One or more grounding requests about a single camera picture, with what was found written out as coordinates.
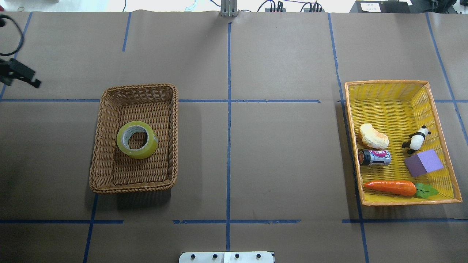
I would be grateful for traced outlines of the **yellow tape roll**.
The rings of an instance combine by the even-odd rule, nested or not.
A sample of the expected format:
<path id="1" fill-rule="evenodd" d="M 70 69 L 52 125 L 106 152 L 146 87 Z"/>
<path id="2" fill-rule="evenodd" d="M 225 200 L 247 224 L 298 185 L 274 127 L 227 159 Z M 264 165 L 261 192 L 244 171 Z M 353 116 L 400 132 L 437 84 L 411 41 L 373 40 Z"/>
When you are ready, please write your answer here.
<path id="1" fill-rule="evenodd" d="M 159 146 L 153 129 L 142 121 L 123 125 L 117 133 L 116 144 L 122 153 L 133 159 L 149 158 Z"/>

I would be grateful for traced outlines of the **brown wicker basket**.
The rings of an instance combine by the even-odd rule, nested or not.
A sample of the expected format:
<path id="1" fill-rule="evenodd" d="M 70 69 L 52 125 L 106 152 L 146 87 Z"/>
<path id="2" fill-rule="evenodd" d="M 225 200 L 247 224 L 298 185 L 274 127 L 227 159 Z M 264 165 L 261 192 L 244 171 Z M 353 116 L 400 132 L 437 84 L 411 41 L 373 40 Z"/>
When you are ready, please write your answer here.
<path id="1" fill-rule="evenodd" d="M 178 177 L 178 90 L 168 83 L 108 88 L 101 97 L 89 171 L 94 193 L 121 194 L 168 190 Z M 146 159 L 133 159 L 116 144 L 128 122 L 147 123 L 159 146 Z"/>

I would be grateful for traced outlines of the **yellow woven basket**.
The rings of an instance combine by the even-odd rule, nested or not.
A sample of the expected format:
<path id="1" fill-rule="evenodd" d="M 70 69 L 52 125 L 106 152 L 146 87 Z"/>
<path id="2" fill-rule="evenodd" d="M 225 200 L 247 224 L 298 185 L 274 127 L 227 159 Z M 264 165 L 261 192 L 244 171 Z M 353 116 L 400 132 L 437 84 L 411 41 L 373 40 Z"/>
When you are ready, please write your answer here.
<path id="1" fill-rule="evenodd" d="M 344 97 L 354 154 L 356 181 L 361 204 L 422 205 L 460 203 L 463 201 L 446 140 L 441 127 L 430 84 L 421 80 L 368 80 L 344 84 Z M 369 123 L 389 138 L 387 150 L 391 153 L 388 166 L 361 166 L 358 151 L 365 148 L 359 128 Z M 422 126 L 431 132 L 420 151 L 434 150 L 443 168 L 413 178 L 405 165 L 408 158 L 402 143 L 410 139 Z M 430 185 L 437 190 L 431 197 L 405 197 L 383 193 L 365 187 L 370 181 L 412 181 Z"/>

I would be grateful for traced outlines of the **white mounting plate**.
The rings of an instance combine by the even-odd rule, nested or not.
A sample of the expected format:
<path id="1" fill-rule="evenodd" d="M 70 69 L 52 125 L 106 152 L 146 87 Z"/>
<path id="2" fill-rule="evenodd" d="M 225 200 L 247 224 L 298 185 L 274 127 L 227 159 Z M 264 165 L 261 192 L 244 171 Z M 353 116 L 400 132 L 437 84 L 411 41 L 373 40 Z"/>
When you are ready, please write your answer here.
<path id="1" fill-rule="evenodd" d="M 184 252 L 179 263 L 275 263 L 275 255 L 268 251 Z"/>

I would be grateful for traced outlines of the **small drink can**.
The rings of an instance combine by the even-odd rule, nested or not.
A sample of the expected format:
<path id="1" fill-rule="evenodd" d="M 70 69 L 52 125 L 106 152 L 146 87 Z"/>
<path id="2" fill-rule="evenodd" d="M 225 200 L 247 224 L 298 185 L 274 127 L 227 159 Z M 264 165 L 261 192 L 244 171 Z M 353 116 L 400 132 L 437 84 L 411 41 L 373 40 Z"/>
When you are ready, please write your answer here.
<path id="1" fill-rule="evenodd" d="M 361 149 L 358 151 L 358 161 L 361 166 L 388 166 L 391 154 L 386 150 Z"/>

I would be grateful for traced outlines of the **toy bread croissant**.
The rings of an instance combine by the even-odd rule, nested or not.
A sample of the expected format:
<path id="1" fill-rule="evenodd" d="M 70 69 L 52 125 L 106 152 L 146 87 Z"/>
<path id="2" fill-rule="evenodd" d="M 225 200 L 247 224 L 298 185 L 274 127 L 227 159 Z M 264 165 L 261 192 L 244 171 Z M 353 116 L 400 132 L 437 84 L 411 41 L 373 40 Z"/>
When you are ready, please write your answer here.
<path id="1" fill-rule="evenodd" d="M 374 129 L 370 123 L 364 123 L 359 127 L 361 140 L 369 148 L 384 150 L 389 145 L 388 136 Z"/>

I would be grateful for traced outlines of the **toy panda figure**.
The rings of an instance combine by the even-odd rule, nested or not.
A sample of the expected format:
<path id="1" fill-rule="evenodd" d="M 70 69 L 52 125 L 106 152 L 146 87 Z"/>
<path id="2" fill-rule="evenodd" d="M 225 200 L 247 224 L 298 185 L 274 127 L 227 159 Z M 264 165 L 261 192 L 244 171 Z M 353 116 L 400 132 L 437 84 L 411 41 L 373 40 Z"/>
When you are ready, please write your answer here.
<path id="1" fill-rule="evenodd" d="M 412 155 L 422 147 L 428 135 L 431 135 L 431 131 L 428 130 L 426 125 L 423 125 L 418 131 L 409 136 L 408 141 L 402 143 L 401 148 L 408 148 L 408 155 Z"/>

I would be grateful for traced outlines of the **purple cube block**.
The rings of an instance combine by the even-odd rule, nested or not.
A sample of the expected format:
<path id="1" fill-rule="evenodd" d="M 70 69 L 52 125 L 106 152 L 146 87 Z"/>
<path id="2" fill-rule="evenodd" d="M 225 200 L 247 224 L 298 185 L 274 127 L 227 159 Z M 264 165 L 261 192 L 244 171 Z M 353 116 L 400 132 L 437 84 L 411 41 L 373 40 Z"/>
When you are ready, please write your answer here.
<path id="1" fill-rule="evenodd" d="M 412 178 L 418 178 L 444 168 L 434 149 L 413 154 L 406 158 L 404 163 Z"/>

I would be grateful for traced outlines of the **toy orange carrot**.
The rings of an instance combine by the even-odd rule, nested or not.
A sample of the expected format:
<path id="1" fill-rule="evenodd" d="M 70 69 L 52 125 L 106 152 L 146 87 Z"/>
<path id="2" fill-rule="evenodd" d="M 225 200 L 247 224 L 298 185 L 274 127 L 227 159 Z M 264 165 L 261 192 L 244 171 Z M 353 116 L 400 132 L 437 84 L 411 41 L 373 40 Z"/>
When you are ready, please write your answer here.
<path id="1" fill-rule="evenodd" d="M 370 181 L 364 184 L 364 187 L 384 193 L 393 193 L 401 196 L 416 196 L 418 198 L 428 199 L 438 195 L 439 191 L 430 184 L 413 183 L 411 181 Z"/>

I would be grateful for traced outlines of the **aluminium frame post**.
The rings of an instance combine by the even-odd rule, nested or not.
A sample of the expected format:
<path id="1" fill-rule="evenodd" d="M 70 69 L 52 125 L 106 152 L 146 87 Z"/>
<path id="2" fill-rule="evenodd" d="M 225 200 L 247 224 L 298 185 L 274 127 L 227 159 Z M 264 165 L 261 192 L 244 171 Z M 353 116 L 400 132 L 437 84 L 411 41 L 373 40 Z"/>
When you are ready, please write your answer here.
<path id="1" fill-rule="evenodd" d="M 237 0 L 220 0 L 220 17 L 237 17 L 238 13 Z"/>

